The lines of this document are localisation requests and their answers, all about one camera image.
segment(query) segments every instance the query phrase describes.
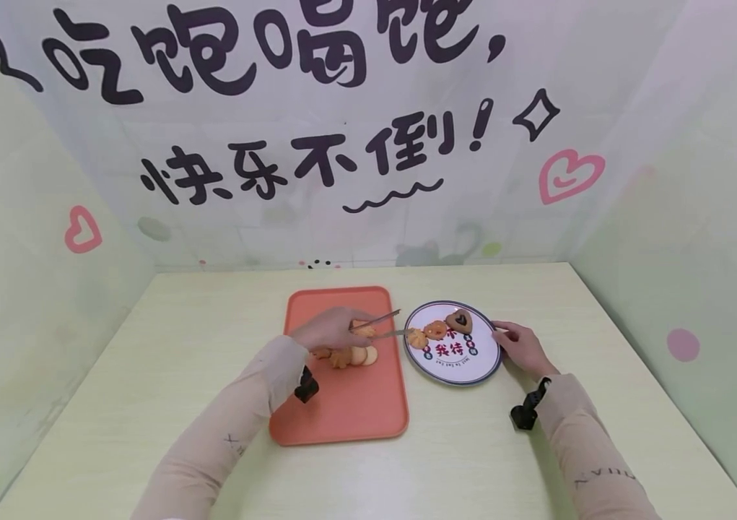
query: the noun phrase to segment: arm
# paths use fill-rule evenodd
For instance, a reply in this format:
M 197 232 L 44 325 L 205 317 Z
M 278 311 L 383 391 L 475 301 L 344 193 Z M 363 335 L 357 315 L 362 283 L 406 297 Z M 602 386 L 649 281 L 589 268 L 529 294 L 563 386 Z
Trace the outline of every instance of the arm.
M 162 458 L 132 520 L 206 520 L 247 445 L 298 387 L 307 354 L 288 336 L 266 344 Z
M 494 321 L 510 359 L 534 381 L 550 379 L 536 406 L 538 421 L 567 484 L 580 520 L 659 520 L 623 456 L 605 431 L 596 407 L 572 374 L 561 376 L 531 329 Z

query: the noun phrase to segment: pink heart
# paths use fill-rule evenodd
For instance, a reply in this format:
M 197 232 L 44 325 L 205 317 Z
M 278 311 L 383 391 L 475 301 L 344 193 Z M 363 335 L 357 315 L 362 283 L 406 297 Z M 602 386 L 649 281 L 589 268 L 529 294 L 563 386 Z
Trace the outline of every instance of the pink heart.
M 77 236 L 82 233 L 82 220 L 91 230 L 91 238 L 85 242 L 77 244 Z M 65 245 L 68 246 L 69 250 L 78 255 L 87 253 L 93 250 L 95 247 L 103 243 L 103 235 L 100 234 L 100 226 L 97 225 L 97 221 L 94 217 L 91 217 L 91 212 L 82 206 L 74 206 L 71 208 L 71 226 L 65 232 Z
M 557 188 L 570 188 L 556 195 L 550 195 L 550 168 L 553 168 L 553 164 L 557 163 L 561 159 L 567 159 L 567 173 L 572 173 L 580 169 L 584 165 L 592 165 L 593 173 L 590 176 L 580 181 L 575 177 L 570 179 L 561 179 L 560 177 L 553 178 L 553 186 Z M 578 158 L 578 153 L 575 149 L 562 149 L 561 152 L 553 154 L 547 162 L 541 168 L 541 175 L 538 176 L 538 192 L 541 195 L 542 204 L 553 204 L 554 202 L 561 201 L 567 197 L 572 197 L 577 193 L 582 193 L 589 187 L 593 186 L 593 183 L 599 179 L 602 172 L 605 171 L 605 159 L 601 155 L 586 155 L 581 159 Z

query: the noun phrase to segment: black strap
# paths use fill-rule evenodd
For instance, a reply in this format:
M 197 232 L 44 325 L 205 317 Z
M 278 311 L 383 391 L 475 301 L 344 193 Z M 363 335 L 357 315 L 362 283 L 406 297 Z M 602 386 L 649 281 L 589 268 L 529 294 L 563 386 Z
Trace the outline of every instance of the black strap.
M 305 365 L 304 369 L 302 369 L 302 378 L 299 379 L 299 386 L 293 390 L 293 395 L 302 401 L 302 403 L 308 403 L 318 391 L 319 383 L 313 378 L 310 369 Z
M 549 378 L 542 378 L 538 384 L 538 389 L 534 392 L 527 394 L 523 404 L 514 406 L 510 410 L 510 417 L 513 420 L 513 425 L 516 428 L 523 430 L 531 430 L 536 425 L 536 418 L 538 414 L 536 412 L 536 406 L 541 403 L 544 398 L 544 394 L 547 392 L 547 387 L 550 384 Z

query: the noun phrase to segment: table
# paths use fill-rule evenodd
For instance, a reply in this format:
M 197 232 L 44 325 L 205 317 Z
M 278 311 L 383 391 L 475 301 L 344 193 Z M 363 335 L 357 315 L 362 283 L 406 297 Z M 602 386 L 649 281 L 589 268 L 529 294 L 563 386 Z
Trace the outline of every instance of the table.
M 569 264 L 158 274 L 0 504 L 0 520 L 127 519 L 149 473 L 253 353 L 295 291 L 383 285 L 392 305 L 470 303 L 536 330 L 577 374 L 664 519 L 737 520 L 737 489 Z M 281 448 L 258 435 L 214 519 L 570 519 L 540 428 L 509 411 L 502 369 L 450 388 L 401 355 L 411 410 L 397 439 Z

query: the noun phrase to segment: backdrop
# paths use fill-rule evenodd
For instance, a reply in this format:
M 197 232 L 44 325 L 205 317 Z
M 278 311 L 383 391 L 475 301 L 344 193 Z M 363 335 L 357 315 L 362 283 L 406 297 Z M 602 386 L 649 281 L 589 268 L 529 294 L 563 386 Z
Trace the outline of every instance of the backdrop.
M 737 2 L 0 0 L 160 269 L 566 259 L 737 61 Z

